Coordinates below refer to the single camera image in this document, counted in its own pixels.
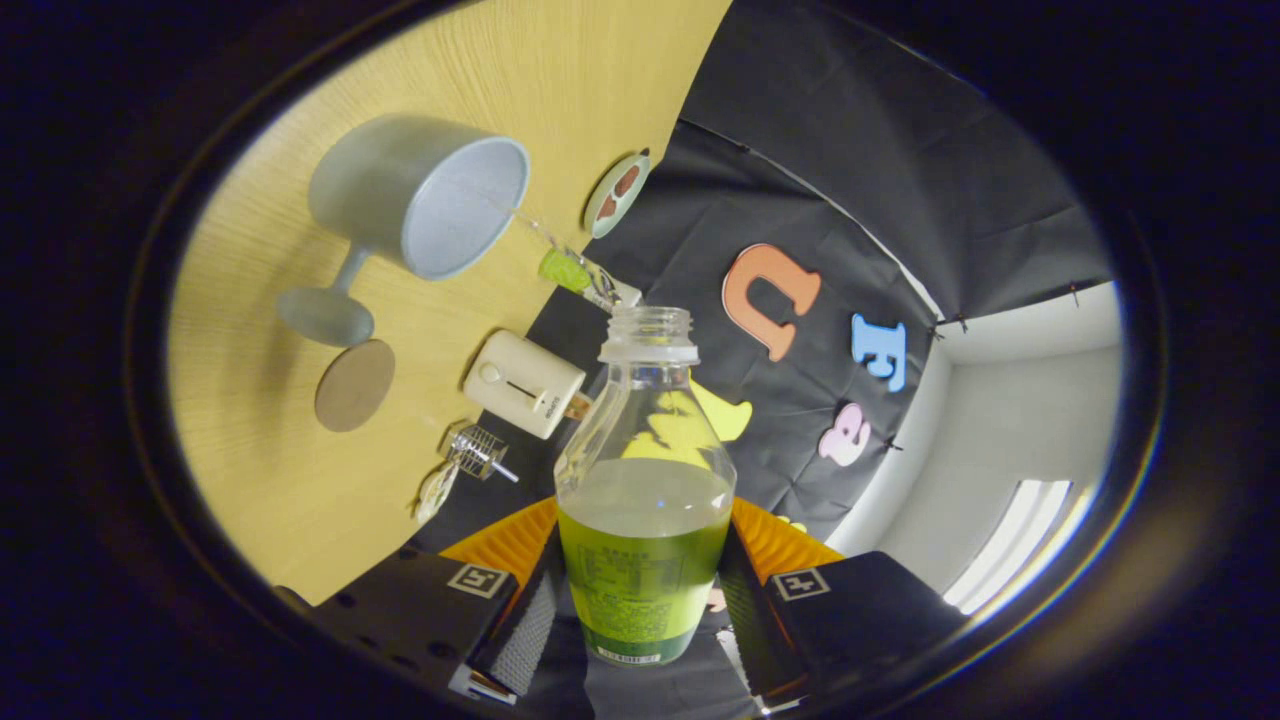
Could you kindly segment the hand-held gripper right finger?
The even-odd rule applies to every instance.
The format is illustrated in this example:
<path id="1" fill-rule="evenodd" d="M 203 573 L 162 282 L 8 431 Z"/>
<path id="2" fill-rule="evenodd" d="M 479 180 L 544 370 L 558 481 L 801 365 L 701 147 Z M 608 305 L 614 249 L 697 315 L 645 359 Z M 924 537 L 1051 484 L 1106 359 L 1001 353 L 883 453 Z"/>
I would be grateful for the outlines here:
<path id="1" fill-rule="evenodd" d="M 744 498 L 718 574 L 748 687 L 771 708 L 883 694 L 968 621 L 887 553 L 845 557 Z"/>

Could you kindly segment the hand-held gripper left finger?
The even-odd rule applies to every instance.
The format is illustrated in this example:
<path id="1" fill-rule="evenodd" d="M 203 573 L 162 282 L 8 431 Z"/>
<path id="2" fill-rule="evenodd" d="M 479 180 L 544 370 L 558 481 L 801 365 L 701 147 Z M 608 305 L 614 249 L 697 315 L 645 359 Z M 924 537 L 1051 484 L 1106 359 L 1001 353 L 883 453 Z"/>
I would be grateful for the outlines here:
<path id="1" fill-rule="evenodd" d="M 324 600 L 275 592 L 344 652 L 419 691 L 513 706 L 556 624 L 558 519 L 544 498 L 443 550 L 408 542 Z"/>

